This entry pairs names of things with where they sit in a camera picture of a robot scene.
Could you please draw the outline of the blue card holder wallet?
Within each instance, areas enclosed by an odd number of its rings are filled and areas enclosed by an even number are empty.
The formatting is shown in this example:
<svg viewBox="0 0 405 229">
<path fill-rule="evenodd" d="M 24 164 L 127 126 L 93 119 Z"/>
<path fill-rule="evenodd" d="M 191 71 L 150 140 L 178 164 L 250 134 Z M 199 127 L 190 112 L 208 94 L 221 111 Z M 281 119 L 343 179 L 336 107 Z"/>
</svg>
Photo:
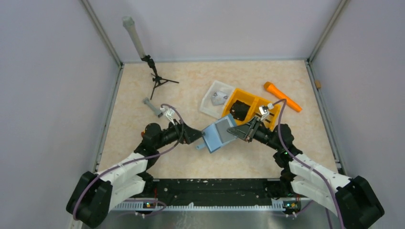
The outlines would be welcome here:
<svg viewBox="0 0 405 229">
<path fill-rule="evenodd" d="M 203 143 L 197 145 L 197 150 L 206 148 L 210 154 L 224 147 L 232 141 L 235 141 L 237 137 L 227 130 L 231 127 L 236 127 L 237 124 L 231 114 L 228 114 L 211 125 L 203 129 Z"/>
</svg>

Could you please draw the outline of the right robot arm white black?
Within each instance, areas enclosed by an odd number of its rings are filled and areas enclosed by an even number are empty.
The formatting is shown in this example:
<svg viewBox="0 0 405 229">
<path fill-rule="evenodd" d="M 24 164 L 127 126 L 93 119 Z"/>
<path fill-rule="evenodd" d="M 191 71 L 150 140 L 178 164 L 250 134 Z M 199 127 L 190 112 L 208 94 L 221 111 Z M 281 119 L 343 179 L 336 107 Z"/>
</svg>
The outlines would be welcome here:
<svg viewBox="0 0 405 229">
<path fill-rule="evenodd" d="M 256 140 L 274 150 L 273 158 L 282 168 L 280 191 L 287 197 L 305 196 L 334 213 L 346 229 L 368 229 L 385 210 L 370 183 L 362 176 L 339 174 L 315 162 L 296 148 L 287 124 L 274 130 L 259 118 L 230 127 L 227 132 L 246 141 Z"/>
</svg>

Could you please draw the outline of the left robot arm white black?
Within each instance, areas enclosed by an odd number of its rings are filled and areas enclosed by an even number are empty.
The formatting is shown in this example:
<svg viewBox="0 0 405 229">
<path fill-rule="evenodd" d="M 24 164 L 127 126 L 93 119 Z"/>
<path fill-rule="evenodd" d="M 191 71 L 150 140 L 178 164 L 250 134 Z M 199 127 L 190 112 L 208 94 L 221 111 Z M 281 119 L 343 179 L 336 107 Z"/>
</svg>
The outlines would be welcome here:
<svg viewBox="0 0 405 229">
<path fill-rule="evenodd" d="M 139 194 L 148 197 L 153 184 L 141 176 L 162 155 L 159 149 L 172 144 L 191 144 L 204 136 L 203 131 L 184 122 L 173 121 L 166 129 L 157 123 L 148 124 L 141 133 L 142 140 L 127 158 L 98 173 L 81 175 L 67 202 L 66 211 L 74 220 L 96 228 L 109 212 L 126 199 Z"/>
</svg>

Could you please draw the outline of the black block in bin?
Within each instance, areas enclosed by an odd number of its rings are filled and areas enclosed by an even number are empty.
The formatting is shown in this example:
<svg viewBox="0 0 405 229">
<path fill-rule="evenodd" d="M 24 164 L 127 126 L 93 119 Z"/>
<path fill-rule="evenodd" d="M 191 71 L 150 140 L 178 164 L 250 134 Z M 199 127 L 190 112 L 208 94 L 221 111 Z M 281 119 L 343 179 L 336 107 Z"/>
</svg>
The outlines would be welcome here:
<svg viewBox="0 0 405 229">
<path fill-rule="evenodd" d="M 234 119 L 236 119 L 238 121 L 244 121 L 247 117 L 249 109 L 250 109 L 250 105 L 248 105 L 240 100 L 236 100 L 232 104 L 229 111 Z"/>
</svg>

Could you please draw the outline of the yellow two-compartment bin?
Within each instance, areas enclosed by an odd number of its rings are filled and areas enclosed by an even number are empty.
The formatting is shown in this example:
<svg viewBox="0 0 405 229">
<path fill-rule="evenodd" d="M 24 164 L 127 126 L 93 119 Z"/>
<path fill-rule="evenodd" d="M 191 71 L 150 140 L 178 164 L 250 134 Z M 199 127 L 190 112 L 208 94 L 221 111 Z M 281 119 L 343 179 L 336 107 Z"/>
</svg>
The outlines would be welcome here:
<svg viewBox="0 0 405 229">
<path fill-rule="evenodd" d="M 228 114 L 235 120 L 237 125 L 245 124 L 253 117 L 261 117 L 260 106 L 268 105 L 271 101 L 257 95 L 236 88 L 229 97 L 222 112 L 222 117 Z"/>
</svg>

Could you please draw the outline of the white plastic tray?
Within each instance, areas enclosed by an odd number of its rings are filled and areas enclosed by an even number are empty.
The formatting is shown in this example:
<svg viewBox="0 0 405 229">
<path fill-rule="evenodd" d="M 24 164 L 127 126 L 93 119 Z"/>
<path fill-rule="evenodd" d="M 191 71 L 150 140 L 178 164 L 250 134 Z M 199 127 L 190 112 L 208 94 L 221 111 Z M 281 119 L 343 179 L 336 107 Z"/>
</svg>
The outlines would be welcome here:
<svg viewBox="0 0 405 229">
<path fill-rule="evenodd" d="M 201 101 L 199 111 L 215 119 L 220 119 L 234 91 L 235 87 L 214 80 Z"/>
</svg>

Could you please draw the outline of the silver foil packet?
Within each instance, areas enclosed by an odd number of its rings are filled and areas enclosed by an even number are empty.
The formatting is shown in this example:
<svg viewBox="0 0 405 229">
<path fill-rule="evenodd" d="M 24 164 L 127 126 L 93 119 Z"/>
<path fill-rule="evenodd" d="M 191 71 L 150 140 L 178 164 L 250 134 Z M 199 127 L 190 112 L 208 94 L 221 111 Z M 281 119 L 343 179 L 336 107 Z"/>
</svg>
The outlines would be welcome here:
<svg viewBox="0 0 405 229">
<path fill-rule="evenodd" d="M 229 95 L 222 91 L 214 91 L 211 96 L 211 102 L 213 106 L 223 105 L 229 98 Z"/>
</svg>

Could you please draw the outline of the grey dumbbell-shaped part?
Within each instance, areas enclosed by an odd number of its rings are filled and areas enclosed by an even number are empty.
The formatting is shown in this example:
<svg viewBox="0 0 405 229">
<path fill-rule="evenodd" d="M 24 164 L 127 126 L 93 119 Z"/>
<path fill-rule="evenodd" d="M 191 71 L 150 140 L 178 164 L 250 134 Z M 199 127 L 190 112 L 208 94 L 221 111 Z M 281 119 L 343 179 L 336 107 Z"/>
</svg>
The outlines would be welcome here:
<svg viewBox="0 0 405 229">
<path fill-rule="evenodd" d="M 151 102 L 149 98 L 144 98 L 142 100 L 143 104 L 145 104 L 153 113 L 156 117 L 161 118 L 163 116 L 163 112 L 155 107 Z"/>
</svg>

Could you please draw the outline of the black mini tripod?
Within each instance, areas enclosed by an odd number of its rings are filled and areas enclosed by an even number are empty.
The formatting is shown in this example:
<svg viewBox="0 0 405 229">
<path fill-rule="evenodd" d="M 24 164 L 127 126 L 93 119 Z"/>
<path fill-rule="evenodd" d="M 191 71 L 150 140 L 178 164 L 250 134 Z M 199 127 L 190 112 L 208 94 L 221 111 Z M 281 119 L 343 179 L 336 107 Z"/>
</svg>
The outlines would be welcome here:
<svg viewBox="0 0 405 229">
<path fill-rule="evenodd" d="M 149 68 L 153 71 L 153 73 L 151 73 L 151 75 L 152 75 L 152 80 L 154 82 L 154 86 L 153 86 L 153 89 L 152 89 L 150 100 L 152 100 L 156 88 L 158 88 L 158 87 L 160 87 L 160 86 L 162 86 L 162 85 L 164 85 L 165 83 L 168 83 L 168 82 L 180 83 L 178 81 L 174 81 L 174 80 L 170 80 L 170 79 L 166 79 L 166 78 L 161 77 L 158 74 L 155 62 L 151 58 L 150 55 L 146 55 L 146 56 L 142 57 L 141 60 L 143 62 L 146 62 L 148 64 Z"/>
</svg>

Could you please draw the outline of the grey tube on tripod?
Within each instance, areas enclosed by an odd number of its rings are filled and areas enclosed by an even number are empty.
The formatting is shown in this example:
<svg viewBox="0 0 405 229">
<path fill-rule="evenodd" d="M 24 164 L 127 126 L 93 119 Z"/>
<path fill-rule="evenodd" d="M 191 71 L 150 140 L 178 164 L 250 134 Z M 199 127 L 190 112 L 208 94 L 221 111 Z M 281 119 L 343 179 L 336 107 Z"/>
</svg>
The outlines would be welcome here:
<svg viewBox="0 0 405 229">
<path fill-rule="evenodd" d="M 123 27 L 127 30 L 140 59 L 143 61 L 144 58 L 146 57 L 146 54 L 145 54 L 144 48 L 142 46 L 141 40 L 139 38 L 139 35 L 136 31 L 134 20 L 130 16 L 124 16 L 122 18 L 122 22 L 123 22 Z"/>
</svg>

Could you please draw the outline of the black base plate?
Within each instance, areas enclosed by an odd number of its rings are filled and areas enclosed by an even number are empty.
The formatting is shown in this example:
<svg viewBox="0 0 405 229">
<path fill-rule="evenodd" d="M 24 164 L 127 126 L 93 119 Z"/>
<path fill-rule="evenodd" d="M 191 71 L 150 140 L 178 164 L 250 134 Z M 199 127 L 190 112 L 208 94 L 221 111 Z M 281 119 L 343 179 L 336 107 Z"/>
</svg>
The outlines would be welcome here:
<svg viewBox="0 0 405 229">
<path fill-rule="evenodd" d="M 253 207 L 270 206 L 280 200 L 282 209 L 304 207 L 302 196 L 286 189 L 279 179 L 154 179 L 135 199 L 157 199 L 169 207 Z"/>
</svg>

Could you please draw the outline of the small brown wall knob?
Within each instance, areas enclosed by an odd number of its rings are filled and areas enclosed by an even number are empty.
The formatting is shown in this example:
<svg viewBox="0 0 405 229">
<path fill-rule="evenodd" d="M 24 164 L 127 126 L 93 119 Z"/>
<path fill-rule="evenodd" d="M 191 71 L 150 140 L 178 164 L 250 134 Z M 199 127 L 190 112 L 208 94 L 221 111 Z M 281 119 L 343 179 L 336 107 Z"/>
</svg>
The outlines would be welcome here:
<svg viewBox="0 0 405 229">
<path fill-rule="evenodd" d="M 317 90 L 319 90 L 321 88 L 321 83 L 320 83 L 319 80 L 315 80 L 314 84 L 315 84 L 315 87 L 316 87 Z"/>
</svg>

